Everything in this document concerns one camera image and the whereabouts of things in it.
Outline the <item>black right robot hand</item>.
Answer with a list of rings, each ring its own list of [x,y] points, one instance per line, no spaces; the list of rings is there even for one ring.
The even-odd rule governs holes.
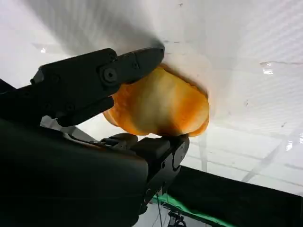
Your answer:
[[[85,141],[41,126],[78,125],[111,108],[122,84],[152,72],[164,48],[106,48],[39,67],[28,86],[0,83],[0,224],[131,227],[180,171],[187,136],[121,133]]]

